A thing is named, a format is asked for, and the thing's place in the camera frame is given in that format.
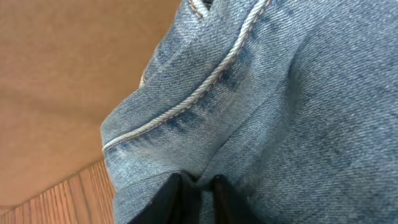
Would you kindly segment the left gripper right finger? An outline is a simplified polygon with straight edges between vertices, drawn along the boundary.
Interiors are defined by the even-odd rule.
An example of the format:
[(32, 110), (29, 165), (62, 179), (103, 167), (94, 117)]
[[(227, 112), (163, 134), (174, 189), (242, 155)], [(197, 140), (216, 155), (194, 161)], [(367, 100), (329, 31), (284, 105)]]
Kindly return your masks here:
[(214, 176), (211, 186), (216, 224), (264, 224), (225, 176)]

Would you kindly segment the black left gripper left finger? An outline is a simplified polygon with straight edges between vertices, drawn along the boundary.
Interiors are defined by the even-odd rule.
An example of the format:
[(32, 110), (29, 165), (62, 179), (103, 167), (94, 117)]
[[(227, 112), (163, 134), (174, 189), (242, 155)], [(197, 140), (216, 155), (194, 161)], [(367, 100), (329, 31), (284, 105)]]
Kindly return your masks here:
[(152, 200), (129, 224), (198, 224), (201, 190), (197, 177), (173, 173)]

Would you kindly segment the light blue denim jeans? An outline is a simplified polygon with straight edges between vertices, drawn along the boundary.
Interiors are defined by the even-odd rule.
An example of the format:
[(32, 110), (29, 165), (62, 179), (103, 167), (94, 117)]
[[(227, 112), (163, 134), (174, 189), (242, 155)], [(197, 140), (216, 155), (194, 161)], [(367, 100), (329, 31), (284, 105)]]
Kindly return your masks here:
[(174, 172), (271, 223), (397, 222), (397, 2), (182, 1), (101, 125), (114, 221)]

